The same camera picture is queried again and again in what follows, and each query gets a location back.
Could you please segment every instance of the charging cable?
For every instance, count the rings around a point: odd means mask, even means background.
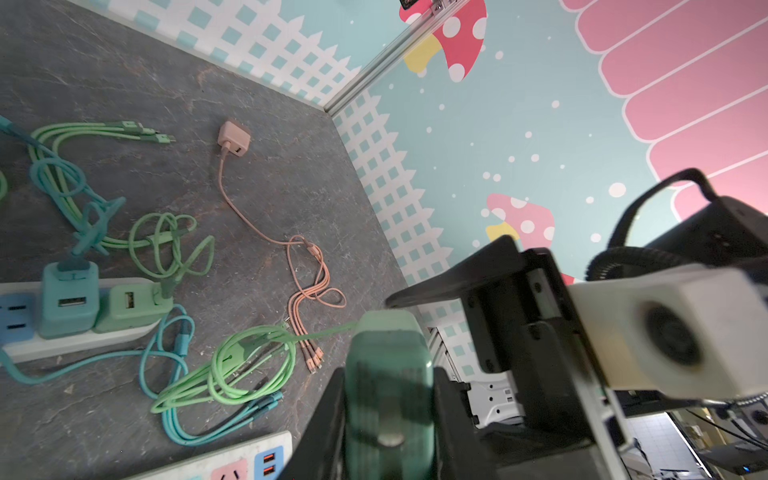
[[[145,215],[134,224],[128,240],[117,240],[107,236],[105,224],[103,227],[100,225],[93,230],[88,224],[90,212],[95,212],[99,219],[101,219],[107,212],[114,214],[114,211],[112,211],[113,207],[117,204],[124,204],[125,199],[121,197],[109,202],[96,194],[88,185],[83,170],[77,165],[62,159],[58,154],[61,145],[67,139],[83,135],[111,137],[122,140],[151,141],[159,144],[169,144],[175,141],[175,138],[170,135],[160,134],[152,128],[145,128],[142,124],[135,121],[51,124],[38,128],[31,134],[27,134],[10,120],[0,116],[0,131],[13,135],[27,143],[29,157],[32,160],[32,166],[29,171],[32,183],[51,197],[56,207],[77,230],[75,236],[79,240],[86,237],[88,232],[93,236],[98,236],[98,242],[92,247],[104,255],[108,254],[106,249],[129,250],[131,258],[139,270],[157,279],[167,279],[166,281],[161,281],[163,298],[168,299],[172,297],[174,287],[181,281],[185,273],[202,276],[210,271],[214,261],[214,237],[212,235],[204,238],[186,260],[181,258],[180,238],[197,228],[197,221],[192,216],[174,216],[173,214]],[[50,148],[45,145],[49,141],[51,141]],[[7,191],[7,182],[5,182],[5,177],[0,173],[0,199],[5,194],[5,191]],[[91,201],[82,212],[72,198],[79,193],[86,194],[91,198]],[[158,219],[154,234],[137,240],[138,228],[152,218]],[[187,221],[185,228],[178,227],[179,220]],[[169,242],[172,243],[172,260],[168,268],[163,268],[160,245]],[[136,255],[135,250],[137,248],[149,246],[152,246],[154,249],[154,262],[159,273],[152,272],[142,265]],[[208,250],[206,266],[201,271],[192,270],[191,265],[206,248]]]
[[[251,230],[256,232],[259,237],[262,237],[264,240],[270,243],[285,246],[286,255],[288,256],[288,267],[290,268],[291,275],[293,275],[293,282],[296,284],[296,288],[299,289],[298,292],[294,293],[288,299],[288,318],[290,320],[291,328],[293,328],[293,331],[296,332],[297,335],[306,338],[300,341],[300,346],[306,367],[310,370],[311,373],[314,373],[321,367],[320,362],[323,361],[323,351],[319,346],[317,346],[317,343],[313,339],[314,337],[308,335],[309,332],[306,330],[304,322],[301,320],[299,305],[301,305],[304,300],[308,299],[315,300],[318,303],[322,303],[323,305],[330,306],[332,308],[344,308],[346,307],[346,296],[344,296],[344,293],[341,290],[329,286],[331,283],[331,275],[328,270],[328,265],[323,258],[323,251],[320,249],[320,247],[314,243],[309,242],[301,235],[293,235],[287,242],[274,240],[273,238],[268,237],[266,234],[262,233],[261,230],[256,228],[256,226],[253,225],[253,223],[251,223],[246,218],[246,216],[237,209],[237,207],[235,207],[235,204],[232,203],[232,200],[230,200],[230,198],[227,196],[227,192],[224,190],[222,180],[224,173],[224,161],[227,159],[227,155],[230,153],[230,148],[232,147],[231,141],[228,140],[228,138],[234,139],[235,137],[241,137],[243,135],[248,136],[250,141],[250,136],[248,133],[231,121],[228,121],[226,124],[224,124],[221,132],[219,133],[219,142],[221,144],[218,175],[219,192],[221,192],[222,197],[224,197],[227,205],[232,208],[234,213],[240,217],[240,219],[245,222],[245,224],[250,227]],[[241,147],[238,147],[236,152],[239,152],[239,155],[245,153]],[[301,286],[301,283],[299,283],[299,278],[296,276],[296,269],[293,268],[293,261],[291,260],[290,256],[291,247],[296,245],[303,245],[307,251],[309,251],[310,254],[315,257],[315,260],[317,260],[317,263],[319,264],[317,274],[315,275],[315,283],[312,286],[306,288]],[[339,294],[341,297],[341,301],[339,303],[330,303],[323,299],[325,295],[331,292]]]
[[[164,316],[157,326],[157,332],[142,350],[102,353],[39,377],[30,377],[22,373],[2,347],[0,347],[0,363],[11,378],[17,382],[25,385],[38,385],[100,360],[138,356],[141,358],[139,362],[139,386],[146,396],[154,400],[151,411],[161,414],[163,429],[168,438],[179,445],[199,446],[206,445],[243,428],[278,405],[278,402],[283,398],[280,389],[288,382],[296,366],[297,342],[344,332],[356,325],[355,323],[347,323],[310,336],[295,336],[282,324],[256,326],[232,335],[216,349],[208,363],[190,372],[184,358],[189,352],[189,345],[194,336],[194,320],[187,315],[187,311],[182,305],[175,304],[174,308],[179,310],[181,314],[170,319],[170,313]],[[173,352],[168,352],[163,348],[163,336],[166,329],[176,322],[180,323],[179,333],[176,335]],[[276,346],[266,350],[267,346],[272,343],[276,343]],[[278,372],[258,390],[239,389],[235,386],[272,358],[275,353],[280,352],[286,353],[286,358]],[[168,358],[176,363],[168,386],[159,394],[149,388],[145,378],[147,359],[151,356]],[[179,422],[178,409],[211,400],[228,406],[244,405],[244,407],[235,416],[211,432],[203,435],[191,435],[184,431]]]

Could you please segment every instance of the blue power adapter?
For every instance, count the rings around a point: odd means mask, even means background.
[[[9,293],[0,296],[0,346],[35,336],[35,295]]]
[[[93,328],[99,309],[98,266],[83,262],[82,270],[43,269],[42,314],[37,325],[44,339],[75,335]]]

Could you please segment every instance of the blue outlet cover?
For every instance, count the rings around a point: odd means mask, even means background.
[[[253,459],[253,479],[277,478],[283,471],[284,466],[285,456],[283,455],[282,446],[261,452]]]
[[[33,293],[0,296],[0,345],[23,342],[35,335],[35,307]]]

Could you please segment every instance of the cartoon mushroom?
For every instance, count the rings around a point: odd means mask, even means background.
[[[546,247],[554,238],[554,217],[548,208],[502,194],[488,195],[488,209],[509,225],[522,248]]]
[[[432,0],[420,0],[408,10],[400,7],[400,18],[409,25],[426,13]],[[427,37],[405,57],[408,68],[423,77],[427,64],[437,52],[445,52],[448,74],[453,81],[461,81],[477,61],[485,38],[488,13],[485,0],[470,0],[467,5],[445,21],[442,27]]]

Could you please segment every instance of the green usb charger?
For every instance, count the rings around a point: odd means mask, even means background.
[[[164,298],[159,283],[113,286],[101,299],[93,330],[108,333],[151,325],[173,308],[173,297]]]

